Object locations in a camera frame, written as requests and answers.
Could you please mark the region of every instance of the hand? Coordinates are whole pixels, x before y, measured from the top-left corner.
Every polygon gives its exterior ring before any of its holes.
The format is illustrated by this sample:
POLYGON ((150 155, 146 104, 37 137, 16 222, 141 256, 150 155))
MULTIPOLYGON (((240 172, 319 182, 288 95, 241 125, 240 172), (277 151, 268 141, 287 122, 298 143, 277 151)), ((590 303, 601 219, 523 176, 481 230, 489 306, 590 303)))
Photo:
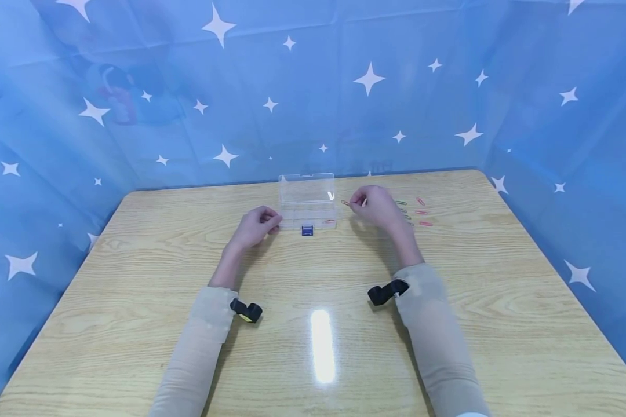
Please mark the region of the hand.
POLYGON ((278 233, 278 224, 283 217, 267 206, 256 207, 243 215, 228 248, 239 253, 260 243, 267 234, 278 233))
POLYGON ((408 225, 389 191, 378 185, 360 187, 352 194, 349 204, 362 219, 369 220, 389 234, 397 233, 408 225))

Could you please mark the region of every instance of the left hand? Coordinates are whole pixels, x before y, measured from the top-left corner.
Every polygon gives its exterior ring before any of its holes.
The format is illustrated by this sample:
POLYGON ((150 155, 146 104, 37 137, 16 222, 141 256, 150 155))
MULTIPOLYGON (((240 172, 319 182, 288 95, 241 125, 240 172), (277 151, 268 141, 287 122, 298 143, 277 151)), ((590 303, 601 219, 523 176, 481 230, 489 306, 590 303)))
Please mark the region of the left hand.
POLYGON ((260 243, 267 234, 278 233, 283 217, 267 206, 256 207, 243 215, 228 247, 244 252, 260 243))

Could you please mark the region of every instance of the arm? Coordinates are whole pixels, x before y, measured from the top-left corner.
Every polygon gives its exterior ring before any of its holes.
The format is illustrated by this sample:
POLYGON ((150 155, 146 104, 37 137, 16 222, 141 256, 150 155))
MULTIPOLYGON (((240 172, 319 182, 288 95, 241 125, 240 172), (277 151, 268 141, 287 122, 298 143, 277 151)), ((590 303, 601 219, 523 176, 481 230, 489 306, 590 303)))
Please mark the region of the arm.
POLYGON ((264 206, 243 216, 209 285, 197 295, 149 417, 199 417, 202 414, 218 354, 234 318, 230 303, 238 297, 234 289, 243 254, 261 242, 266 234, 277 233, 281 219, 277 212, 264 206))
POLYGON ((396 306, 409 330, 420 377, 436 416, 489 416, 457 317, 447 302, 445 285, 424 263, 413 228, 384 188, 360 188, 350 204, 362 218, 382 227, 395 246, 402 269, 394 278, 410 286, 397 297, 396 306))

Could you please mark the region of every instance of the forearm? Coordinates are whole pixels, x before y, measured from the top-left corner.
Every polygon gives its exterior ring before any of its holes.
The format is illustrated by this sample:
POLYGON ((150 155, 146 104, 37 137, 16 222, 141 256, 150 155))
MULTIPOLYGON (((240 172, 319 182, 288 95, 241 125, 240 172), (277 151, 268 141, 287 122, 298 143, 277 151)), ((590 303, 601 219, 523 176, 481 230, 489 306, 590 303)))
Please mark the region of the forearm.
POLYGON ((396 299, 409 330, 420 376, 437 417, 466 412, 489 416, 471 355, 447 301, 445 286, 427 264, 401 269, 395 279, 410 288, 396 299))
POLYGON ((241 252, 226 247, 209 285, 199 291, 165 370, 150 417, 199 417, 220 349, 230 330, 241 252))

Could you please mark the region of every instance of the right hand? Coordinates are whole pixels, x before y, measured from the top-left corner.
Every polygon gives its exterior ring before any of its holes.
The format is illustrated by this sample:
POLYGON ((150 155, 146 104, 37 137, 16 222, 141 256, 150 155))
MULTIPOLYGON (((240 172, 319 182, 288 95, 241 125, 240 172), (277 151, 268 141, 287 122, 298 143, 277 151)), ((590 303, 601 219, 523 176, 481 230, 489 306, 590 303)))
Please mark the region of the right hand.
POLYGON ((378 185, 360 187, 352 194, 349 205, 362 219, 369 220, 389 234, 398 233, 408 226, 389 191, 378 185))

